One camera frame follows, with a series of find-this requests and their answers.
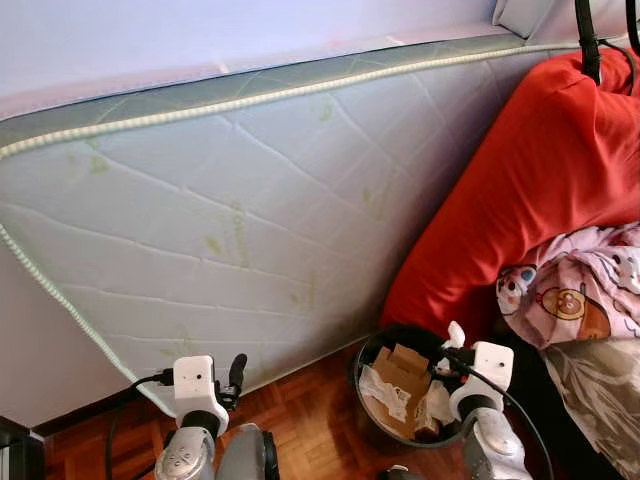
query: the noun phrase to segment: black strap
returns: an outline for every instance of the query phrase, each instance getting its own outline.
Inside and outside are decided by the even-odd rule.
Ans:
[[[600,85],[600,52],[598,51],[598,36],[593,30],[593,21],[591,20],[591,6],[589,0],[575,0],[575,2],[580,47],[582,48],[582,73],[591,77],[596,85]]]
[[[627,32],[631,48],[640,56],[640,39],[638,39],[638,24],[636,23],[636,1],[627,0]]]
[[[637,71],[638,71],[635,58],[633,58],[633,55],[631,55],[624,48],[618,47],[617,45],[614,45],[613,43],[610,43],[607,40],[600,40],[600,45],[606,45],[609,48],[613,48],[614,50],[617,50],[618,52],[622,53],[627,58],[627,62],[629,62],[629,67],[631,67],[631,78],[630,78],[631,88],[629,89],[629,96],[632,96],[636,86],[636,77],[637,77]]]

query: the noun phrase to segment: wastebasket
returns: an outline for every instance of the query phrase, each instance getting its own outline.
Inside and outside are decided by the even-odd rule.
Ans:
[[[348,367],[347,375],[357,397],[356,421],[364,438],[383,453],[397,454],[410,449],[442,448],[458,441],[461,437],[461,424],[455,421],[440,430],[440,436],[434,442],[417,442],[399,437],[380,423],[367,408],[358,387],[363,365],[371,365],[382,347],[393,350],[396,344],[415,350],[429,359],[430,364],[442,358],[439,347],[444,340],[434,333],[417,327],[394,325],[373,334],[362,346]]]

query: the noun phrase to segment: black cable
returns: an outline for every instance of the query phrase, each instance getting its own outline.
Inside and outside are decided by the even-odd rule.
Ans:
[[[163,385],[173,385],[173,369],[165,368],[162,373],[141,378],[133,383],[127,389],[127,392],[135,392],[138,386],[147,382],[160,382]],[[113,452],[113,437],[115,436],[116,429],[118,428],[118,420],[120,419],[120,412],[122,411],[122,407],[124,406],[124,400],[128,397],[129,395],[127,395],[126,393],[120,397],[118,406],[116,407],[116,413],[113,417],[113,420],[111,420],[111,426],[109,427],[109,433],[107,434],[107,441],[104,445],[104,471],[107,480],[113,480],[113,465],[111,458]]]
[[[636,1],[627,0],[625,4],[627,14],[627,33],[629,34],[629,43],[636,55],[640,56],[640,38],[638,38],[638,23],[636,20]]]
[[[600,85],[600,52],[598,51],[598,36],[593,29],[591,19],[590,0],[575,0],[578,34],[582,49],[582,73],[588,75]]]
[[[551,465],[551,458],[549,457],[549,451],[547,450],[547,447],[544,444],[544,441],[542,440],[542,436],[540,435],[540,432],[538,432],[538,429],[534,425],[533,420],[531,420],[531,417],[529,417],[527,412],[525,412],[524,407],[520,405],[520,403],[513,397],[513,395],[508,393],[506,390],[500,388],[498,385],[493,383],[491,380],[489,380],[487,377],[485,377],[481,373],[476,372],[473,368],[471,368],[466,363],[462,362],[454,353],[455,350],[442,349],[441,351],[442,351],[442,354],[445,357],[447,357],[449,361],[456,366],[456,368],[462,370],[464,373],[468,373],[469,375],[478,377],[484,383],[486,383],[491,388],[493,388],[496,392],[498,392],[499,394],[507,398],[516,407],[516,409],[520,412],[520,415],[522,415],[522,418],[526,420],[527,425],[529,426],[529,429],[531,430],[533,435],[536,437],[536,441],[538,442],[540,450],[542,450],[542,453],[544,454],[544,459],[547,464],[547,476],[549,480],[554,480],[553,466]]]
[[[631,89],[629,90],[629,96],[632,96],[633,90],[636,86],[636,76],[637,76],[637,70],[638,70],[635,58],[633,58],[633,55],[631,55],[626,49],[619,47],[617,45],[614,45],[608,40],[604,40],[604,39],[600,40],[600,43],[602,45],[606,45],[609,48],[613,48],[614,50],[617,50],[618,52],[622,53],[626,57],[627,62],[629,63],[629,67],[631,68]]]
[[[156,468],[156,462],[153,462],[151,465],[148,465],[143,471],[134,476],[131,480],[142,480],[145,475],[153,472],[153,469]]]

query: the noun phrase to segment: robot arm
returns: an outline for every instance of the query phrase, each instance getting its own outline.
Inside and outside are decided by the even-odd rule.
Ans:
[[[183,357],[174,363],[174,396],[178,430],[158,457],[157,480],[214,480],[215,440],[229,425],[228,410],[235,410],[242,391],[247,356],[231,365],[229,385],[214,379],[209,356]],[[222,458],[219,480],[277,480],[273,438],[255,425],[244,425]]]
[[[511,382],[513,351],[478,342],[464,352],[473,370],[506,390]],[[450,355],[452,363],[461,359]],[[477,480],[532,480],[524,466],[524,447],[503,413],[502,394],[477,376],[451,394],[453,415],[463,421],[463,457]]]

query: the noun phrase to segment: pillow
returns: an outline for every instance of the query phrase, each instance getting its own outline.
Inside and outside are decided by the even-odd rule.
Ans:
[[[640,219],[640,82],[630,95],[626,57],[601,53],[600,86],[580,53],[525,77],[405,261],[383,326],[447,338],[456,320],[478,339],[499,315],[503,266],[561,233]]]

